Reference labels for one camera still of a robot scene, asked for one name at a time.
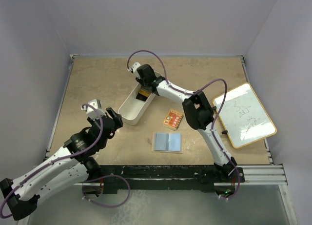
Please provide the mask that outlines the white oblong plastic tray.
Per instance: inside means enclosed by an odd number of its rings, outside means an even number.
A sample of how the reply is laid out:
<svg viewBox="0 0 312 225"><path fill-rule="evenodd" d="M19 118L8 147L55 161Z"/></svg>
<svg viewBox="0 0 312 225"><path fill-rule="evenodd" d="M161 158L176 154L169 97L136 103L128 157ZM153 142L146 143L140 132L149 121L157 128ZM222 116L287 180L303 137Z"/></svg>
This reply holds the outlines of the white oblong plastic tray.
<svg viewBox="0 0 312 225"><path fill-rule="evenodd" d="M118 113L122 116L124 123L128 125L136 125L146 109L149 107L156 94L151 94L145 101L138 100L137 94L141 89L141 84L137 83L130 95L118 109Z"/></svg>

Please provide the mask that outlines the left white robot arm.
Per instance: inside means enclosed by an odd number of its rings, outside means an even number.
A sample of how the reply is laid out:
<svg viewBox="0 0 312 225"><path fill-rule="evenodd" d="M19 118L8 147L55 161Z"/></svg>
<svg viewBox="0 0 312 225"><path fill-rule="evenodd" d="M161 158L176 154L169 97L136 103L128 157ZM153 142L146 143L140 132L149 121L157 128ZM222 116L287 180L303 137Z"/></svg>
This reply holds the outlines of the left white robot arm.
<svg viewBox="0 0 312 225"><path fill-rule="evenodd" d="M106 110L84 104L90 126L73 134L60 149L33 170L15 179L5 178L0 183L4 200L1 208L8 206L9 215L22 220L33 213L44 197L55 190L101 177L101 168L93 155L106 147L115 132L123 127L120 114L112 108Z"/></svg>

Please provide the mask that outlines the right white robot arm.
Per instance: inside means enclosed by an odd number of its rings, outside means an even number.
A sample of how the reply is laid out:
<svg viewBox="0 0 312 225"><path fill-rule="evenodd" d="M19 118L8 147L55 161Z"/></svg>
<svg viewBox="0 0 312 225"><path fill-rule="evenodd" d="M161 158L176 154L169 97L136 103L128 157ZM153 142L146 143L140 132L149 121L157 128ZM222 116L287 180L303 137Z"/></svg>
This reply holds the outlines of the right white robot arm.
<svg viewBox="0 0 312 225"><path fill-rule="evenodd" d="M166 97L182 104L187 124L199 132L208 146L217 170L217 177L227 182L234 176L237 163L225 147L214 126L214 110L203 91L190 91L170 83L164 76L157 76L148 65L136 62L128 71L133 73L136 81L151 93Z"/></svg>

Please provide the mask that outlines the black card in tray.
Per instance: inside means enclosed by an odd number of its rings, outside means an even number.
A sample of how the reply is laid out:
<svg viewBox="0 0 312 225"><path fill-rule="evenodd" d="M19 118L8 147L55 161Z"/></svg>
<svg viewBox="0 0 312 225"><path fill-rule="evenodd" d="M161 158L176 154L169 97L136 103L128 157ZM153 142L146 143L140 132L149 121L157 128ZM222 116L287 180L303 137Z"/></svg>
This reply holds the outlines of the black card in tray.
<svg viewBox="0 0 312 225"><path fill-rule="evenodd" d="M146 102L147 99L149 98L150 94L141 94L141 93L138 93L137 96L136 96L136 99L137 100L140 100L140 101L143 101L143 102Z"/></svg>

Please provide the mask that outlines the orange spiral notebook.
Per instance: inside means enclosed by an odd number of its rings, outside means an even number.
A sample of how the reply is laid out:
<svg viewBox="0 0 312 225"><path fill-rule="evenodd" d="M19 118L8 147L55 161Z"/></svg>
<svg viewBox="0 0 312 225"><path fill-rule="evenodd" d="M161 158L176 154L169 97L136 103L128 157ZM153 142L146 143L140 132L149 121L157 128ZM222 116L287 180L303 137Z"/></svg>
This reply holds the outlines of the orange spiral notebook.
<svg viewBox="0 0 312 225"><path fill-rule="evenodd" d="M171 130L176 131L179 128L183 117L184 114L182 112L179 112L175 109L170 109L163 121L163 125Z"/></svg>

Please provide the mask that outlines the yellow framed whiteboard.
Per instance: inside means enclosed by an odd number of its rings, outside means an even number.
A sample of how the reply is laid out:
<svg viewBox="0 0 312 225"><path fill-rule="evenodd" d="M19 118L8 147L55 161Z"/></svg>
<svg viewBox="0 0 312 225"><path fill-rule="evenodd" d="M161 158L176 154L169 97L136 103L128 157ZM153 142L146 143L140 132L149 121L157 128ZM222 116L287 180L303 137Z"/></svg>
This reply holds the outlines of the yellow framed whiteboard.
<svg viewBox="0 0 312 225"><path fill-rule="evenodd" d="M246 82L213 99L233 148L241 148L277 133L252 86Z"/></svg>

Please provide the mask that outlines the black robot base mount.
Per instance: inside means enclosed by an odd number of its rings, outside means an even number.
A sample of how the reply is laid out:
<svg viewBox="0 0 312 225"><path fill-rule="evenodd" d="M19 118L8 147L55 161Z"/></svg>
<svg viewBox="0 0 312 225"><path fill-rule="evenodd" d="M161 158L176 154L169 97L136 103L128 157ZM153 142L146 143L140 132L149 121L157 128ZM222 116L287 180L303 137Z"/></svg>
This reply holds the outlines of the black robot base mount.
<svg viewBox="0 0 312 225"><path fill-rule="evenodd" d="M102 182L105 194L118 190L197 190L233 195L245 182L243 168L209 165L97 165L86 183Z"/></svg>

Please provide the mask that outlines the aluminium table frame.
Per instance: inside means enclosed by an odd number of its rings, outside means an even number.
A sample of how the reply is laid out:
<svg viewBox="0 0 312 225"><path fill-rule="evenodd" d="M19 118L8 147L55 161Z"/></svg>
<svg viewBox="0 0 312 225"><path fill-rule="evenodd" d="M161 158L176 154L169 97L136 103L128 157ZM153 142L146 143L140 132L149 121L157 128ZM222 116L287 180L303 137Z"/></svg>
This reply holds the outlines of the aluminium table frame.
<svg viewBox="0 0 312 225"><path fill-rule="evenodd" d="M56 132L60 128L60 116L62 112L65 110L65 106L67 105L66 100L69 98L67 93L69 92L69 85L71 84L71 80L73 79L73 73L77 70L78 68L78 62L79 60L100 60L103 61L105 64L112 62L112 60L122 60L126 61L124 57L102 57L102 56L86 56L86 55L81 55L81 54L71 54L70 55L71 60L70 60L70 67L69 67L69 74L68 78L66 81L66 87L64 89L62 98L61 98L61 103L58 109L57 117L55 118L55 123L53 126L53 130L51 133L51 137L48 142L48 146L46 149L46 154L45 158L48 158L51 156L51 149L54 148L54 144L56 142ZM165 58L169 62L177 62L178 60L184 60L184 59L199 59L200 61L209 61L211 60L213 62L213 65L217 66L219 69L223 69L226 67L225 62L229 61L232 62L234 59L239 59L241 62L241 67L238 68L237 66L233 66L234 71L244 71L244 76L245 79L244 81L250 82L250 78L247 72L247 67L246 67L246 58L243 55L236 55L236 56L208 56L208 57L200 57L200 56L168 56ZM288 181L285 173L285 169L283 165L275 165L273 163L273 158L271 156L271 150L268 146L267 140L263 139L259 141L262 146L265 147L267 155L268 155L268 161L270 162L269 164L243 164L242 167L246 169L249 174L247 175L247 180L244 183L241 183L242 186L278 186L279 193L281 194L282 197L286 196L288 194Z"/></svg>

